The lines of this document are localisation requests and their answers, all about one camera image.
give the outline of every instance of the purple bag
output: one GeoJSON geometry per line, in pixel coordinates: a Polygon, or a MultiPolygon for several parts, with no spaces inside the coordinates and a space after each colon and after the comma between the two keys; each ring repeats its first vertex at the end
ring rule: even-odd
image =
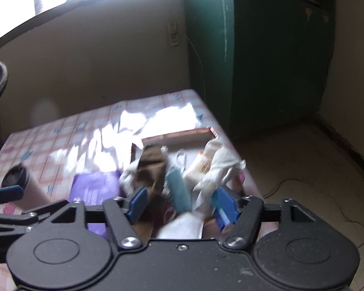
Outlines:
{"type": "MultiPolygon", "coordinates": [[[[69,201],[81,200],[87,206],[102,204],[106,199],[125,197],[120,188],[119,178],[121,172],[94,172],[74,176],[69,201]]],[[[108,239],[105,224],[88,223],[88,230],[108,239]]]]}

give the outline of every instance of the wall socket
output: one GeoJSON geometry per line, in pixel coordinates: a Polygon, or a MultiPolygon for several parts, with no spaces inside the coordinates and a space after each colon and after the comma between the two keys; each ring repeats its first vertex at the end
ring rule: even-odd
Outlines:
{"type": "Polygon", "coordinates": [[[179,32],[178,32],[178,25],[176,22],[168,23],[168,37],[170,39],[171,46],[178,46],[179,45],[179,32]]]}

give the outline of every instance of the floor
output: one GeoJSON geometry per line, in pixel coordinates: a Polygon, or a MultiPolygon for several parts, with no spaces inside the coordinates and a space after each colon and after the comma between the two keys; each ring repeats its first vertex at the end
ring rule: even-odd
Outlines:
{"type": "MultiPolygon", "coordinates": [[[[262,194],[286,179],[302,181],[285,182],[268,203],[296,199],[357,246],[364,242],[364,228],[345,221],[339,208],[349,219],[364,224],[364,172],[318,127],[298,123],[237,141],[235,146],[262,194]]],[[[360,265],[350,285],[353,291],[364,286],[364,245],[359,253],[360,265]]]]}

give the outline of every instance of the white cloth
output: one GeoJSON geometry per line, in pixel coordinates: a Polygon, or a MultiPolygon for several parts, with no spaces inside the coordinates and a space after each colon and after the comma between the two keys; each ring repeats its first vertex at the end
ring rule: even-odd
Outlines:
{"type": "Polygon", "coordinates": [[[139,164],[139,159],[131,162],[130,165],[123,171],[120,176],[119,182],[120,186],[123,188],[125,195],[128,197],[134,192],[132,185],[133,178],[137,171],[137,166],[139,164]]]}
{"type": "Polygon", "coordinates": [[[163,226],[157,235],[158,239],[200,239],[205,215],[193,211],[185,212],[175,220],[163,226]]]}
{"type": "Polygon", "coordinates": [[[208,141],[204,152],[198,153],[183,176],[185,185],[189,190],[192,190],[204,178],[212,165],[214,154],[222,147],[222,142],[215,138],[208,141]]]}
{"type": "Polygon", "coordinates": [[[245,169],[245,161],[234,157],[228,148],[220,148],[213,156],[212,165],[204,178],[193,188],[200,191],[194,209],[206,215],[212,214],[211,196],[221,186],[245,169]]]}

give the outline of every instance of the wall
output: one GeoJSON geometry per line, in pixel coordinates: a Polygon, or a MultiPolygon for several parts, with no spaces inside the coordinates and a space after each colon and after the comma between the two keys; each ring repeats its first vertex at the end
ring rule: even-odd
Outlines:
{"type": "Polygon", "coordinates": [[[189,87],[183,0],[99,0],[0,49],[0,139],[61,117],[189,87]],[[171,47],[167,23],[180,45],[171,47]]]}
{"type": "Polygon", "coordinates": [[[364,0],[336,0],[335,48],[319,114],[364,157],[364,0]]]}

